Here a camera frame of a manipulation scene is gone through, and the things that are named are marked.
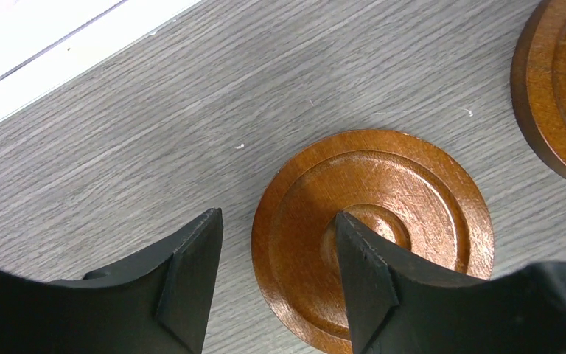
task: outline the gray wood grain floor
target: gray wood grain floor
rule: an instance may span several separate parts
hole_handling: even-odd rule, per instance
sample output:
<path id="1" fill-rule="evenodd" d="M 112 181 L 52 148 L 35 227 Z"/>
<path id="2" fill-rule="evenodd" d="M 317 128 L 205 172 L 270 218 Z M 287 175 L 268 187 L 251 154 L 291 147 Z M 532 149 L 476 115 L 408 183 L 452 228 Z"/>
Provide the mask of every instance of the gray wood grain floor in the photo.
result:
<path id="1" fill-rule="evenodd" d="M 495 277 L 566 260 L 566 181 L 527 146 L 509 93 L 536 3 L 204 0 L 0 124 L 0 268 L 77 278 L 222 207 L 204 352 L 314 353 L 259 293 L 251 222 L 285 161 L 356 128 L 411 133 L 465 167 Z"/>

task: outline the beveled edge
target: beveled edge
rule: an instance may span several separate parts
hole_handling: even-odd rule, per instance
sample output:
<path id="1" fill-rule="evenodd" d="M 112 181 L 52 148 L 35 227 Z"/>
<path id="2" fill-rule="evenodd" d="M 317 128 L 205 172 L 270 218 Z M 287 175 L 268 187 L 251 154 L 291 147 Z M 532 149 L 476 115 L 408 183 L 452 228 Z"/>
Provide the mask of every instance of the beveled edge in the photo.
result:
<path id="1" fill-rule="evenodd" d="M 511 101 L 517 125 L 528 145 L 550 169 L 566 179 L 566 162 L 556 154 L 539 129 L 528 96 L 528 60 L 532 41 L 552 1 L 543 0 L 537 5 L 517 40 L 511 62 Z"/>
<path id="2" fill-rule="evenodd" d="M 325 144 L 333 144 L 334 142 L 338 141 L 339 139 L 349 137 L 351 135 L 372 135 L 374 139 L 377 139 L 378 142 L 387 142 L 389 141 L 389 137 L 399 137 L 400 139 L 411 139 L 411 141 L 416 141 L 417 144 L 420 145 L 422 150 L 431 149 L 436 153 L 441 154 L 444 156 L 442 162 L 432 162 L 432 166 L 434 168 L 429 168 L 427 164 L 420 163 L 418 159 L 415 159 L 415 156 L 410 155 L 408 149 L 404 149 L 403 151 L 392 151 L 392 150 L 377 150 L 377 149 L 370 149 L 368 147 L 363 148 L 363 146 L 357 146 L 360 142 L 367 142 L 367 139 L 358 139 L 355 141 L 354 147 L 349 148 L 349 146 L 345 144 L 335 144 L 333 151 L 330 151 L 328 156 L 313 156 L 310 160 L 312 163 L 308 165 L 298 165 L 299 157 L 310 155 L 314 153 L 314 150 L 317 147 L 320 147 Z M 477 192 L 477 204 L 476 209 L 483 210 L 483 218 L 485 219 L 483 223 L 481 223 L 482 230 L 481 232 L 487 235 L 483 240 L 484 244 L 474 244 L 475 250 L 479 253 L 481 258 L 485 258 L 485 256 L 489 256 L 489 264 L 488 264 L 488 271 L 484 274 L 483 278 L 490 278 L 491 272 L 493 268 L 493 258 L 494 258 L 494 237 L 493 237 L 493 228 L 491 222 L 491 216 L 489 214 L 489 210 L 485 204 L 484 198 L 481 194 L 481 191 L 476 186 L 476 183 L 473 181 L 472 177 L 467 173 L 467 171 L 455 160 L 453 159 L 448 153 L 436 147 L 435 145 L 426 142 L 416 136 L 412 136 L 410 134 L 406 134 L 399 131 L 388 131 L 388 130 L 377 130 L 377 129 L 368 129 L 368 130 L 355 130 L 355 131 L 344 131 L 342 133 L 338 133 L 335 135 L 324 137 L 323 139 L 318 140 L 317 142 L 313 142 L 308 147 L 301 150 L 297 153 L 294 157 L 288 160 L 284 166 L 279 170 L 279 172 L 273 177 L 272 181 L 266 187 L 264 194 L 259 201 L 257 210 L 255 212 L 254 221 L 253 221 L 253 228 L 251 232 L 251 254 L 253 260 L 253 270 L 255 272 L 255 277 L 257 283 L 259 285 L 259 289 L 262 292 L 264 300 L 270 307 L 270 309 L 274 312 L 276 317 L 290 330 L 294 335 L 299 337 L 302 341 L 308 343 L 312 347 L 315 347 L 319 350 L 322 350 L 326 353 L 332 354 L 348 354 L 352 352 L 352 345 L 349 339 L 342 339 L 340 337 L 334 336 L 331 333 L 325 332 L 319 327 L 316 327 L 314 324 L 308 322 L 304 317 L 302 317 L 296 309 L 290 307 L 285 298 L 281 296 L 281 288 L 278 284 L 276 278 L 273 275 L 272 269 L 269 263 L 268 257 L 268 230 L 269 226 L 272 222 L 272 218 L 274 212 L 282 198 L 285 196 L 287 191 L 290 187 L 292 187 L 293 183 L 304 173 L 306 173 L 311 167 L 315 166 L 316 164 L 329 159 L 333 156 L 337 156 L 341 153 L 348 153 L 356 150 L 376 150 L 382 151 L 386 153 L 394 153 L 396 155 L 405 157 L 406 159 L 410 159 L 424 168 L 427 168 L 432 174 L 437 176 L 442 183 L 446 185 L 446 187 L 450 190 L 450 192 L 455 196 L 455 199 L 458 203 L 459 207 L 462 207 L 462 198 L 458 195 L 461 192 L 459 185 L 454 185 L 453 183 L 446 183 L 446 176 L 457 173 L 463 178 L 457 178 L 458 180 L 465 182 L 466 184 L 470 184 L 470 187 L 474 187 L 473 190 Z M 443 167 L 447 164 L 452 165 L 452 169 L 444 169 L 438 168 Z M 294 169 L 298 170 L 297 173 L 290 175 L 290 172 L 293 172 Z M 272 207 L 271 204 L 265 203 L 266 200 L 269 198 L 278 198 L 276 202 L 276 206 Z M 465 221 L 467 222 L 468 232 L 472 232 L 472 220 L 469 219 L 470 213 L 463 211 Z M 470 237 L 470 259 L 473 258 L 472 256 L 472 237 Z"/>

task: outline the wood grain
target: wood grain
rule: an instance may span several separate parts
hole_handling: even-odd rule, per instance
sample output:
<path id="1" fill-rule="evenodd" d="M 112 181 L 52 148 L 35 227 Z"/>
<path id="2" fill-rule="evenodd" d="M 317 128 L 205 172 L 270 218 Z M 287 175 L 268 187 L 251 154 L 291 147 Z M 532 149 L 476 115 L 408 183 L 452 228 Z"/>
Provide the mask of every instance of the wood grain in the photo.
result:
<path id="1" fill-rule="evenodd" d="M 352 353 L 335 245 L 341 211 L 435 264 L 491 276 L 489 211 L 474 181 L 444 151 L 387 130 L 347 131 L 311 144 L 266 188 L 251 250 L 272 311 L 326 353 Z"/>
<path id="2" fill-rule="evenodd" d="M 566 260 L 566 181 L 525 142 L 509 93 L 536 5 L 203 0 L 0 124 L 0 268 L 72 279 L 221 207 L 203 352 L 316 353 L 265 304 L 251 224 L 288 159 L 361 128 L 464 167 L 492 216 L 495 277 Z"/>
<path id="3" fill-rule="evenodd" d="M 513 59 L 511 94 L 533 150 L 566 178 L 566 0 L 545 0 L 528 20 Z"/>

